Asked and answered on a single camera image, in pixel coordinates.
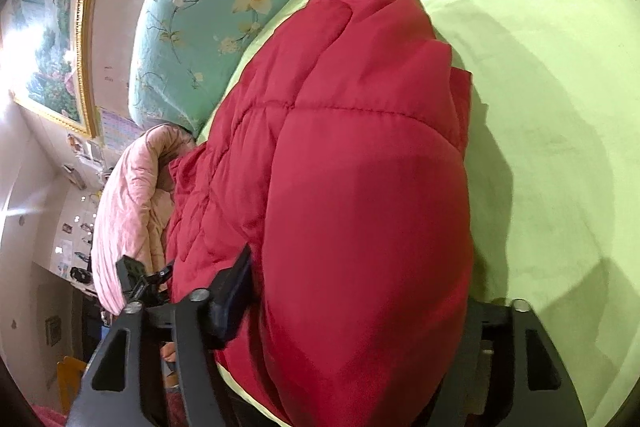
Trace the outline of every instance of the landscape painting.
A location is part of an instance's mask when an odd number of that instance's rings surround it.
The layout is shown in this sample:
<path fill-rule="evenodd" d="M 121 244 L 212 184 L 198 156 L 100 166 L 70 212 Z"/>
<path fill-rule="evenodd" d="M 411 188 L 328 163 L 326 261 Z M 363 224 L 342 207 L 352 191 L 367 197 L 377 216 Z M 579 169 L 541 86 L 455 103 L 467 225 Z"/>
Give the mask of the landscape painting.
<path fill-rule="evenodd" d="M 78 81 L 76 8 L 74 0 L 8 0 L 0 75 L 16 102 L 82 130 L 90 98 Z"/>

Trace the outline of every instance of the screw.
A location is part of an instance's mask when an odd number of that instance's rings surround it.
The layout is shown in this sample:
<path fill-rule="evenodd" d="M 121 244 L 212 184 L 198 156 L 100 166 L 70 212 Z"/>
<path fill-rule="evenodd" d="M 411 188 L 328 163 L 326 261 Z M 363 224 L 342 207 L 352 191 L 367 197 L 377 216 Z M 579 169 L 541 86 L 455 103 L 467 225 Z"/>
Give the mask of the screw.
<path fill-rule="evenodd" d="M 206 301 L 209 298 L 209 290 L 206 288 L 198 288 L 191 292 L 189 295 L 189 300 L 191 302 L 202 302 Z"/>
<path fill-rule="evenodd" d="M 142 311 L 142 302 L 133 301 L 124 306 L 124 312 L 127 314 L 138 313 Z"/>
<path fill-rule="evenodd" d="M 517 312 L 530 312 L 531 305 L 525 299 L 513 299 L 511 306 Z"/>

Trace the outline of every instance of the wooden chair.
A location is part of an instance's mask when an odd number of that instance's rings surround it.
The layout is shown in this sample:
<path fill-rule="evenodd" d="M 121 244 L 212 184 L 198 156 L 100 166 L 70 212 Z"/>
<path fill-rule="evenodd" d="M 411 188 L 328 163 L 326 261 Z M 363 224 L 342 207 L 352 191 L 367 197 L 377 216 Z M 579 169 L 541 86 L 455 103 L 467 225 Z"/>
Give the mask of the wooden chair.
<path fill-rule="evenodd" d="M 58 362 L 58 389 L 60 391 L 60 406 L 62 414 L 67 415 L 71 411 L 71 404 L 80 391 L 80 380 L 86 364 L 74 357 L 65 357 Z"/>

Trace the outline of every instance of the black bracket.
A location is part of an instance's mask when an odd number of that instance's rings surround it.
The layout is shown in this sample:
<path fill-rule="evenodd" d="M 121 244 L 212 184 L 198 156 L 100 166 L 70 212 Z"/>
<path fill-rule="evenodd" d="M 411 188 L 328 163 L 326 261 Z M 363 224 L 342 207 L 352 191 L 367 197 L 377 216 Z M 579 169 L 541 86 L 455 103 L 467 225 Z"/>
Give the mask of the black bracket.
<path fill-rule="evenodd" d="M 190 426 L 238 427 L 209 349 L 223 349 L 238 334 L 252 290 L 246 246 L 209 288 L 196 289 L 177 304 L 153 306 L 155 297 L 140 292 L 152 307 L 140 300 L 127 303 L 90 360 L 67 426 L 168 427 L 159 348 L 173 340 Z"/>
<path fill-rule="evenodd" d="M 173 261 L 159 272 L 148 275 L 144 264 L 123 255 L 116 261 L 116 272 L 127 302 L 140 301 L 147 307 L 169 302 L 168 293 L 160 291 L 160 286 L 171 279 L 174 273 Z"/>
<path fill-rule="evenodd" d="M 482 341 L 493 346 L 483 414 L 468 416 Z M 527 301 L 510 307 L 469 299 L 465 330 L 438 393 L 414 427 L 586 427 L 575 387 Z"/>

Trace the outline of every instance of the pink blanket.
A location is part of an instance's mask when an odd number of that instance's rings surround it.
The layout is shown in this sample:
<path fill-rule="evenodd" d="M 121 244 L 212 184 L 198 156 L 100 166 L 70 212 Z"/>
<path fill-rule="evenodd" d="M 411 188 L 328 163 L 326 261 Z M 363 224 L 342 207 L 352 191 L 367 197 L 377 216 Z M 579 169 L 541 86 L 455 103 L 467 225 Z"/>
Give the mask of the pink blanket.
<path fill-rule="evenodd" d="M 164 264 L 162 232 L 174 209 L 167 165 L 195 147 L 187 131 L 169 124 L 147 131 L 116 164 L 100 198 L 91 257 L 100 303 L 113 314 L 125 305 L 115 263 L 128 255 L 153 273 Z"/>

